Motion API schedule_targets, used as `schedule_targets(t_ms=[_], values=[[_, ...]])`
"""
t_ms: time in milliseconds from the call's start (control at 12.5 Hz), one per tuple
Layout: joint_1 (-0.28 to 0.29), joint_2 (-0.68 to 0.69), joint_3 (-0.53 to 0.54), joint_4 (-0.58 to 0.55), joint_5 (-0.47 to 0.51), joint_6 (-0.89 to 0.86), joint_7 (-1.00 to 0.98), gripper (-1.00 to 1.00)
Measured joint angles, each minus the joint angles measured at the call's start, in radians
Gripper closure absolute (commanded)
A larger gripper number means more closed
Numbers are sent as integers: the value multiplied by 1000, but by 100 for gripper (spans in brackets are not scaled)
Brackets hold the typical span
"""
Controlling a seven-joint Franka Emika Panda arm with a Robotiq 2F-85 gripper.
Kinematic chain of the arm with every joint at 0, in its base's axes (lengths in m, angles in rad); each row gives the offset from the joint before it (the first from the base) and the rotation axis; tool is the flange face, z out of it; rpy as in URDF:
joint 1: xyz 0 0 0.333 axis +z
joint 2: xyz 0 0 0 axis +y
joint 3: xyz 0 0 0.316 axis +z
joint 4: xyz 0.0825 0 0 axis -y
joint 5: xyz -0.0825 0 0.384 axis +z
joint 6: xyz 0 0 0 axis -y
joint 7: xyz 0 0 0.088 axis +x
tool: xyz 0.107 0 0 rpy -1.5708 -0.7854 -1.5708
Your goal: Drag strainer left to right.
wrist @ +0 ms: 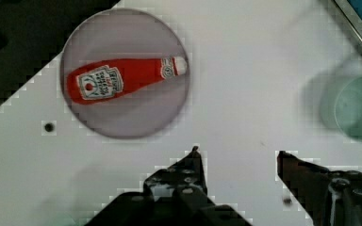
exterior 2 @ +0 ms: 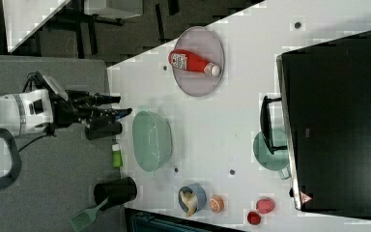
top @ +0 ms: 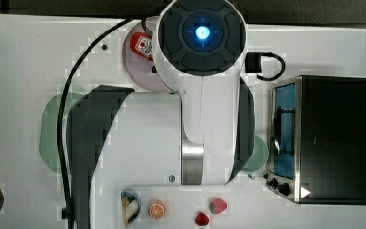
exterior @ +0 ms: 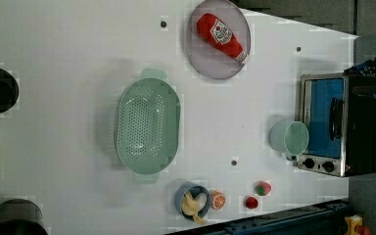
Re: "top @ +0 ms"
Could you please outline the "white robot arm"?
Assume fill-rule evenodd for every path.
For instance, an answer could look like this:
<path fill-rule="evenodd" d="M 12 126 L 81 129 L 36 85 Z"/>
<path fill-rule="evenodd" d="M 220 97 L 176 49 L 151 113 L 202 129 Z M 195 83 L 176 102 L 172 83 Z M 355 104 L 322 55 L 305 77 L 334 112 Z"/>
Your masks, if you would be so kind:
<path fill-rule="evenodd" d="M 230 182 L 254 145 L 246 23 L 228 0 L 172 0 L 152 37 L 163 92 L 100 85 L 69 111 L 70 229 L 127 229 L 145 186 Z"/>

